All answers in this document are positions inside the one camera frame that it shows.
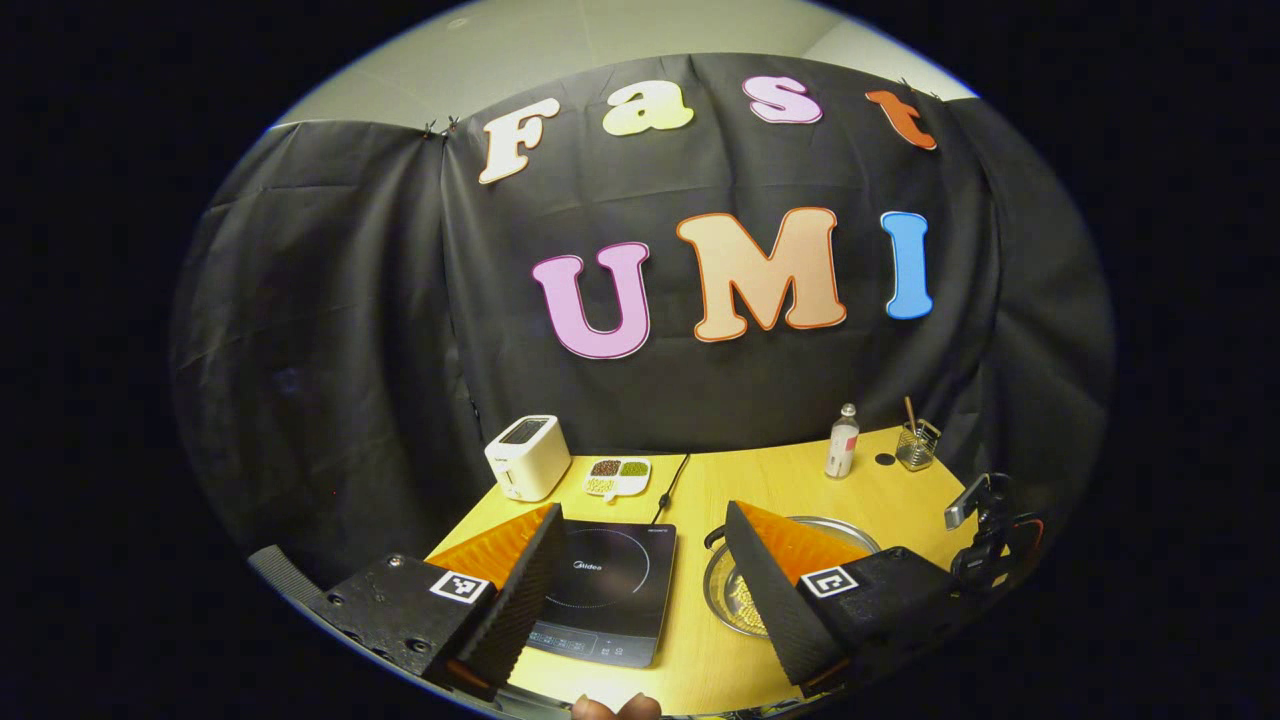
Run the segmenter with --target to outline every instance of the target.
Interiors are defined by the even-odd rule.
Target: white toaster
[[[498,487],[512,500],[538,502],[568,470],[568,447],[556,415],[526,415],[484,448]]]

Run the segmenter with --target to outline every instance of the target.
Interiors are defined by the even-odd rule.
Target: letter m
[[[792,301],[786,320],[792,328],[845,322],[831,256],[835,227],[831,210],[796,208],[782,218],[773,252],[765,256],[733,215],[698,215],[676,225],[676,236],[694,246],[703,281],[703,322],[694,336],[717,342],[746,332],[746,319],[733,310],[735,290],[765,331],[777,324],[788,288]]]

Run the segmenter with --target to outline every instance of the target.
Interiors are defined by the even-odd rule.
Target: cup
[[[902,432],[897,436],[897,451],[893,454],[904,468],[915,473],[933,465],[933,454],[938,450],[938,438],[942,432],[929,424],[928,420],[916,420],[915,432],[911,432],[911,423],[902,423]]]

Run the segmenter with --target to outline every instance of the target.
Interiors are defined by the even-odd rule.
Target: pink letter u
[[[552,328],[561,345],[570,352],[594,360],[626,357],[649,340],[649,301],[644,296],[644,277],[640,264],[649,258],[649,246],[643,242],[622,242],[600,250],[595,261],[613,274],[613,288],[618,293],[622,322],[607,333],[591,329],[582,311],[582,295],[577,275],[582,273],[582,259],[561,255],[534,265],[534,279],[547,295],[547,310]]]

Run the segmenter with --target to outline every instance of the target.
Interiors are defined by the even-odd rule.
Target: black fabric
[[[323,587],[425,556],[492,482],[451,338],[442,151],[374,123],[274,128],[183,270],[172,361],[201,484],[246,553],[279,543]]]
[[[787,76],[823,108],[769,124],[741,90]],[[608,95],[668,79],[691,123],[614,137]],[[934,151],[868,91],[916,108]],[[489,120],[545,97],[529,165],[480,184]],[[694,250],[676,224],[730,213],[769,252],[783,215],[836,213],[832,328],[707,343]],[[931,314],[896,320],[887,211],[927,218]],[[644,242],[652,328],[618,360],[552,329],[532,266],[582,258],[590,324],[618,304],[596,252]],[[942,428],[961,480],[1001,470],[1047,532],[1079,497],[1114,359],[1106,290],[1053,176],[980,100],[942,102],[836,65],[677,55],[590,70],[465,119],[447,140],[376,123],[274,128],[202,218],[173,324],[175,400],[201,483],[250,552],[279,544],[319,584],[390,550],[425,555],[492,487],[484,442],[558,415],[571,452],[699,452],[826,437],[844,402],[864,430],[902,397]],[[956,487],[959,495],[960,486]]]

